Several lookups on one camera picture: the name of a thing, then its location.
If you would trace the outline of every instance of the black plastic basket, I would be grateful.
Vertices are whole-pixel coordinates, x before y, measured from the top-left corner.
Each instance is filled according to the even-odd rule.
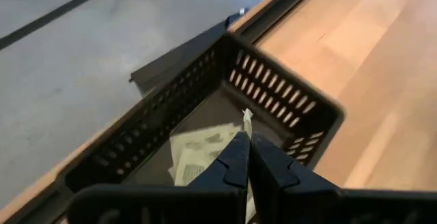
[[[168,147],[161,148],[170,134],[241,122],[245,108],[254,113],[253,130],[310,168],[343,121],[337,104],[254,46],[226,33],[172,81],[144,98],[117,129],[74,159],[58,175],[58,186],[76,193],[93,184],[119,184],[138,173],[160,183],[153,168],[171,165]],[[141,173],[142,168],[151,173]]]

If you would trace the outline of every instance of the gray floor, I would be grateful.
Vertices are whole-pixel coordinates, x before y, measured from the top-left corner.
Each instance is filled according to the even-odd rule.
[[[41,1],[13,1],[0,33]],[[91,0],[0,51],[0,206],[140,100],[133,70],[259,1]]]

